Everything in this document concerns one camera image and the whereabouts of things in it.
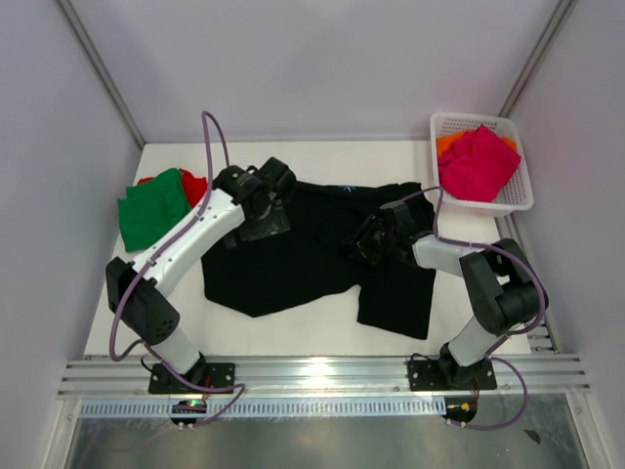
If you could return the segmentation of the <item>black t shirt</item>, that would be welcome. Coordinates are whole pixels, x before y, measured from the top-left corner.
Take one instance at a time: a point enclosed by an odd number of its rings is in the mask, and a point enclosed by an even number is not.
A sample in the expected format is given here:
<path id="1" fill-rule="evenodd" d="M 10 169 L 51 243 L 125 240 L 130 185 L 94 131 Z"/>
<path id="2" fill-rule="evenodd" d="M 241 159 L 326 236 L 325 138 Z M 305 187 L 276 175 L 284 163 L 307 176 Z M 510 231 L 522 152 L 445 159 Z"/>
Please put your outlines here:
<path id="1" fill-rule="evenodd" d="M 218 242 L 201 258 L 205 297 L 251 318 L 359 289 L 357 320 L 415 339 L 428 336 L 436 273 L 386 252 L 371 265 L 351 243 L 366 218 L 405 199 L 419 232 L 433 205 L 416 182 L 378 188 L 296 185 L 285 212 L 289 231 L 250 242 Z"/>

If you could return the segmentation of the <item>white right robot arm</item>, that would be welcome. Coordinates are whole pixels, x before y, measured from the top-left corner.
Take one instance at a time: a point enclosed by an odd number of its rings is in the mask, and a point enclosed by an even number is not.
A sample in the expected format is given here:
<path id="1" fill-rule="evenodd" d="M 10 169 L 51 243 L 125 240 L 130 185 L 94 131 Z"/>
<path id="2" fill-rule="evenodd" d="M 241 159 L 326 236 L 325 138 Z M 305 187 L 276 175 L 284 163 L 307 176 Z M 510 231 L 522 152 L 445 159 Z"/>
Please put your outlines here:
<path id="1" fill-rule="evenodd" d="M 514 240 L 471 243 L 421 232 L 404 201 L 367 216 L 345 246 L 351 258 L 369 265 L 390 255 L 465 283 L 473 315 L 436 359 L 409 361 L 413 391 L 495 388 L 490 355 L 509 337 L 537 326 L 548 307 L 547 293 Z"/>

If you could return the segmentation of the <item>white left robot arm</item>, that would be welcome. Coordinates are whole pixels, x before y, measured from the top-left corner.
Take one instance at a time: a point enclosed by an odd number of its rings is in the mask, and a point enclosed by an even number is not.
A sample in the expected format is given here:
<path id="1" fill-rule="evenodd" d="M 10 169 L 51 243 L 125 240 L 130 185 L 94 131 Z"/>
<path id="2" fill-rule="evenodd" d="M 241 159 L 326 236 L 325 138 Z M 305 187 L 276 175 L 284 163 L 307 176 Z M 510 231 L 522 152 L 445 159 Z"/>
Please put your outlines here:
<path id="1" fill-rule="evenodd" d="M 209 184 L 206 194 L 181 222 L 152 247 L 126 262 L 113 258 L 105 269 L 113 322 L 108 353 L 115 350 L 118 327 L 125 324 L 186 393 L 206 392 L 206 361 L 180 327 L 180 314 L 168 297 L 187 271 L 225 237 L 251 241 L 288 231 L 284 206 L 294 194 L 296 176 L 275 157 L 261 167 L 231 165 Z"/>

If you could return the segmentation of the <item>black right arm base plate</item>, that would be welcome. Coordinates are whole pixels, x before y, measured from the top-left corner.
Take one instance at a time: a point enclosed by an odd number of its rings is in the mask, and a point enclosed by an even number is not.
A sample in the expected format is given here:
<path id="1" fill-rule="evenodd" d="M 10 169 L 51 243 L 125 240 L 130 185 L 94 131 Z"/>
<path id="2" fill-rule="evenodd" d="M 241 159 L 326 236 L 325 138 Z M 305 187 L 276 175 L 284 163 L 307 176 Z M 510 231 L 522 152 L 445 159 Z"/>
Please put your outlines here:
<path id="1" fill-rule="evenodd" d="M 411 391 L 491 391 L 497 388 L 493 365 L 489 360 L 460 366 L 450 355 L 434 359 L 413 354 L 405 365 Z"/>

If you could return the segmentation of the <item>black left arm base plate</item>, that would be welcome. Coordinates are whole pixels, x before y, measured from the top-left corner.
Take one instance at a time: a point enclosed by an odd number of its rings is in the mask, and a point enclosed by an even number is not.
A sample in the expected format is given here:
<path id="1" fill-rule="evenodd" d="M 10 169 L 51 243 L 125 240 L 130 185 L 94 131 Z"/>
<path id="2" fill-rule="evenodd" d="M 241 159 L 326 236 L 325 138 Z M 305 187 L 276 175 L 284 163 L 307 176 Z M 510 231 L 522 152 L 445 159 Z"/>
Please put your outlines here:
<path id="1" fill-rule="evenodd" d="M 227 388 L 234 384 L 235 364 L 199 362 L 183 377 L 194 386 L 210 389 Z M 175 378 L 162 363 L 156 363 L 152 367 L 147 391 L 151 395 L 198 394 L 195 388 Z"/>

